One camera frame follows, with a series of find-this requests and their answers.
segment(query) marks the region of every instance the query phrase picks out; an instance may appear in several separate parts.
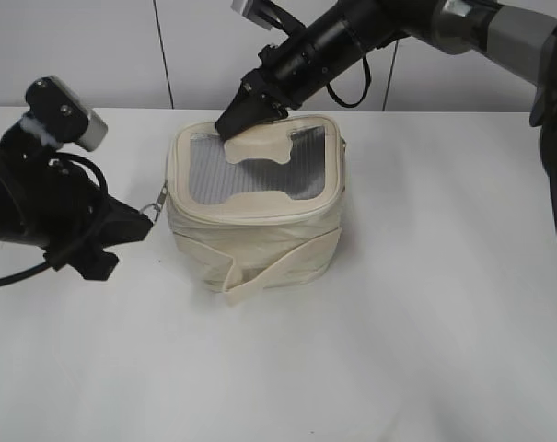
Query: white table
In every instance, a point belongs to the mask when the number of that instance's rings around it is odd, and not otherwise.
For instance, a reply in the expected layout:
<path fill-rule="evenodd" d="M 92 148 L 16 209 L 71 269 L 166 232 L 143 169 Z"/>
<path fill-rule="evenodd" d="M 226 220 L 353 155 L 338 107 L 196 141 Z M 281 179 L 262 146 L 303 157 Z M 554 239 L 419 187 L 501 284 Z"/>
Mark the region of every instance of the white table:
<path fill-rule="evenodd" d="M 21 112 L 0 109 L 0 135 Z M 219 114 L 99 113 L 91 158 L 134 206 L 179 128 Z M 557 249 L 528 116 L 331 116 L 350 185 L 323 278 L 228 308 L 162 220 L 107 284 L 0 290 L 0 441 L 556 442 Z M 0 245 L 0 275 L 40 259 Z"/>

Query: bag lid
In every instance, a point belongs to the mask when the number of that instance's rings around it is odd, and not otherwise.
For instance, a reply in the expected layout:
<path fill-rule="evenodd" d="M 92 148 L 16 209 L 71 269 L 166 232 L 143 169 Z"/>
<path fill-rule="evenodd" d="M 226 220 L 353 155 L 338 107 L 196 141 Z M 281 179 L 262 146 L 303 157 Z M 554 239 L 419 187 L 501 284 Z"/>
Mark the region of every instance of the bag lid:
<path fill-rule="evenodd" d="M 337 124 L 308 116 L 256 126 L 223 143 L 213 123 L 178 135 L 168 159 L 174 206 L 210 223 L 281 224 L 331 207 L 342 194 Z"/>

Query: metal clasp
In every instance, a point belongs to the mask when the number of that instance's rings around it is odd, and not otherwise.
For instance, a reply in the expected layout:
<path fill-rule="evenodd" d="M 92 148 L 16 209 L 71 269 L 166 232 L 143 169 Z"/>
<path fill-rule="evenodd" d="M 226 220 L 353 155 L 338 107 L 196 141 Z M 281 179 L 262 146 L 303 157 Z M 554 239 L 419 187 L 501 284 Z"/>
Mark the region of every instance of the metal clasp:
<path fill-rule="evenodd" d="M 157 223 L 157 221 L 161 217 L 161 213 L 164 210 L 164 204 L 166 203 L 166 200 L 168 199 L 168 194 L 169 194 L 168 184 L 165 183 L 164 187 L 161 189 L 161 192 L 159 193 L 159 196 L 157 197 L 157 201 L 155 201 L 154 203 L 148 204 L 143 209 L 141 209 L 142 214 L 145 214 L 145 212 L 147 212 L 149 209 L 154 210 L 156 215 L 153 218 L 153 224 Z"/>

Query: cream canvas bag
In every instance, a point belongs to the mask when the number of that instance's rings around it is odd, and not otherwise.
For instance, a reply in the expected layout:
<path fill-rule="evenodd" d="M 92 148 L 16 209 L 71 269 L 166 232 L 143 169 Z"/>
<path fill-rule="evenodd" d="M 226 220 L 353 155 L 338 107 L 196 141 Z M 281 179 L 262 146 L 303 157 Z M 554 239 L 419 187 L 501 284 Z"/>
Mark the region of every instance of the cream canvas bag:
<path fill-rule="evenodd" d="M 168 221 L 180 251 L 229 304 L 310 282 L 339 241 L 345 146 L 322 116 L 264 124 L 223 143 L 212 123 L 168 156 Z"/>

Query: mesh panel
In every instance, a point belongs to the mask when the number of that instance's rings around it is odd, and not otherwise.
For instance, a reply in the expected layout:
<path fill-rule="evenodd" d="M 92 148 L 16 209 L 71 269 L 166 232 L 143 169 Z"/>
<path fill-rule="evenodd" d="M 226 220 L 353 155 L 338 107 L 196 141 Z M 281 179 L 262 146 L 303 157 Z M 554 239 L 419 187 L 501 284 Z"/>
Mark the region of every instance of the mesh panel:
<path fill-rule="evenodd" d="M 312 200 L 325 189 L 325 128 L 314 127 L 291 135 L 290 162 L 247 159 L 226 161 L 218 135 L 196 134 L 191 139 L 190 193 L 199 204 L 222 204 L 247 192 L 282 191 L 293 200 Z"/>

